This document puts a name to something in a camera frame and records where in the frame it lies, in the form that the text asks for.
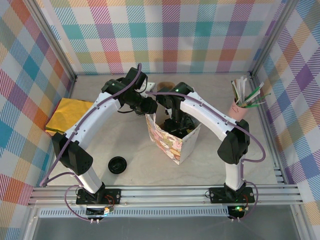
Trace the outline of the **animal print paper gift bag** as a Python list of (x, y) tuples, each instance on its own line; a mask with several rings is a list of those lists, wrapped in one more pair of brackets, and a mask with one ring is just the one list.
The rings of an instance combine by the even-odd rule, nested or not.
[(202, 124), (191, 117), (195, 129), (187, 130), (184, 137), (175, 136), (165, 130), (165, 120), (159, 121), (156, 114), (146, 114), (149, 137), (177, 165), (181, 164), (194, 150)]

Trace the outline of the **black plastic cup lid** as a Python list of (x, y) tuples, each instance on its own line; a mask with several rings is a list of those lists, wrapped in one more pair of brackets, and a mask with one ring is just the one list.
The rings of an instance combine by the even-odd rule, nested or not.
[(113, 157), (108, 163), (108, 170), (115, 175), (123, 173), (127, 168), (127, 161), (121, 156)]

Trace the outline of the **green white wrapped straw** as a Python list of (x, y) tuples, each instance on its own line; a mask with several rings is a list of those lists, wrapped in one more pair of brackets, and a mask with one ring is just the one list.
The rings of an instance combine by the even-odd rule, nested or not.
[(245, 102), (246, 103), (249, 103), (251, 102), (254, 98), (256, 98), (260, 92), (261, 92), (261, 89), (262, 87), (264, 86), (264, 83), (262, 82), (246, 99), (245, 99)]

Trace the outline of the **small black controller board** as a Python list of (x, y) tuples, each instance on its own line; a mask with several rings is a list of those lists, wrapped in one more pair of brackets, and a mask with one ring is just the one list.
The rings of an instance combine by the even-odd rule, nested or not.
[(98, 217), (105, 217), (109, 213), (111, 213), (114, 210), (112, 206), (107, 207), (100, 207), (100, 208), (86, 208), (85, 214), (87, 216), (98, 216)]
[(227, 210), (229, 214), (228, 218), (234, 220), (243, 218), (249, 208), (248, 206), (228, 206)]

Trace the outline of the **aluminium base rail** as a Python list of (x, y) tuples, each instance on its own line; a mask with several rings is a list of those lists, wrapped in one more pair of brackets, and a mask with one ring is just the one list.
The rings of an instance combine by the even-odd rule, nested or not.
[[(183, 186), (107, 186), (120, 189), (120, 207), (209, 206), (209, 185)], [(36, 187), (29, 199), (31, 207), (63, 207), (67, 185)], [(294, 184), (258, 185), (253, 188), (258, 205), (301, 205), (302, 196)]]

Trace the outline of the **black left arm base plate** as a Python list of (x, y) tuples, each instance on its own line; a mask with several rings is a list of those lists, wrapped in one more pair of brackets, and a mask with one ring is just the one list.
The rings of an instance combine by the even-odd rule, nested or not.
[(121, 189), (102, 189), (97, 193), (89, 193), (85, 189), (76, 190), (77, 205), (119, 205), (121, 200)]

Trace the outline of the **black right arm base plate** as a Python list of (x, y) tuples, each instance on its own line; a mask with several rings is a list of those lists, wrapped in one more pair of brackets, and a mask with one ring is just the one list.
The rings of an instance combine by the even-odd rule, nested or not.
[(237, 191), (228, 187), (211, 187), (208, 190), (211, 204), (251, 204), (256, 200), (253, 189), (248, 186)]

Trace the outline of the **aluminium frame post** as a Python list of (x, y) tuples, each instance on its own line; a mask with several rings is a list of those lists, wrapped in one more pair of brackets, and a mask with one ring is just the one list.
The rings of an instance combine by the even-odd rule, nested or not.
[(266, 61), (268, 54), (271, 52), (273, 45), (278, 40), (299, 1), (300, 0), (275, 0), (269, 10), (261, 29), (261, 42), (257, 47), (248, 69), (248, 74), (252, 80), (255, 79), (263, 63)]
[(48, 21), (46, 20), (41, 8), (39, 7), (36, 0), (22, 0), (27, 9), (30, 11), (31, 15), (34, 17), (38, 27), (40, 28), (42, 34), (48, 41), (49, 45), (52, 47), (57, 59), (60, 61), (63, 69), (67, 72), (67, 75), (75, 83), (77, 81), (77, 75), (73, 70), (67, 56), (65, 55), (62, 47), (60, 46), (56, 36), (54, 35)]

